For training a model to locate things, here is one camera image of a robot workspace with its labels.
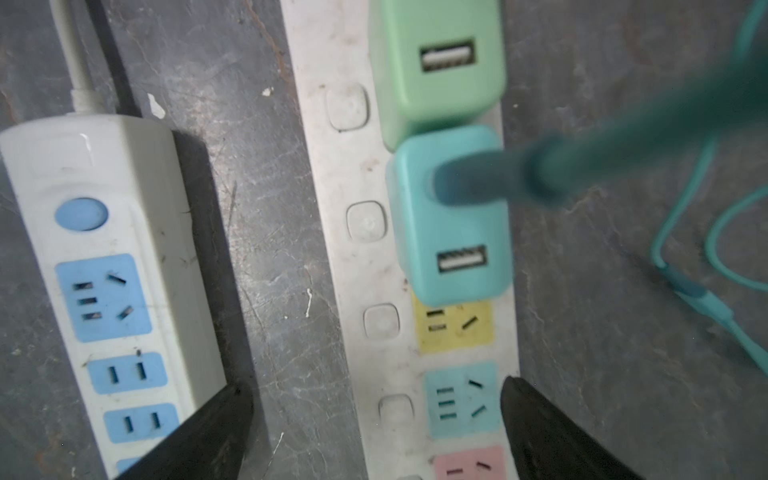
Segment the white power cord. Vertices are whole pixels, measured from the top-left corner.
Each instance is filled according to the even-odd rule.
[[[83,44],[74,26],[72,9],[69,0],[50,0],[51,13],[56,25],[58,40],[69,70],[69,78],[72,81],[72,106],[78,114],[102,114],[105,113],[94,89],[88,64],[85,61]]]

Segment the white square button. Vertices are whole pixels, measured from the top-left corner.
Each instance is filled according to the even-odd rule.
[[[379,202],[361,202],[346,211],[346,228],[357,243],[371,243],[384,238],[386,220]]]
[[[386,303],[368,308],[362,314],[366,336],[371,340],[393,339],[400,332],[400,317],[394,305]]]
[[[326,90],[326,114],[338,131],[350,131],[368,123],[368,95],[359,83],[331,85]]]
[[[379,418],[384,426],[407,425],[413,422],[413,403],[410,397],[399,393],[379,400]]]

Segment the cable connector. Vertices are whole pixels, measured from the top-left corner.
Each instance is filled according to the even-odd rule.
[[[685,303],[698,313],[710,317],[723,328],[731,331],[733,310],[700,283],[694,282],[674,266],[660,268],[662,275],[672,284],[672,289]]]
[[[700,283],[694,282],[675,267],[667,264],[660,268],[672,289],[685,303],[702,315],[710,317],[733,335],[760,370],[768,375],[768,352],[755,343],[733,319],[733,310],[720,298]]]
[[[101,103],[101,96],[94,90],[71,90],[73,114],[105,114],[107,109]]]

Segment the usb port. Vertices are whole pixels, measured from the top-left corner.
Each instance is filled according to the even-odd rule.
[[[422,48],[422,71],[437,71],[475,63],[473,40]]]
[[[440,273],[474,268],[487,263],[488,257],[485,254],[485,245],[437,254],[437,267]]]

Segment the teal usb charger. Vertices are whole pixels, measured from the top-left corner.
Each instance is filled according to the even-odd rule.
[[[435,199],[431,187],[437,167],[501,148],[491,128],[468,125],[411,137],[387,165],[398,261],[425,305],[486,300],[504,293],[512,282],[506,202],[447,207]]]

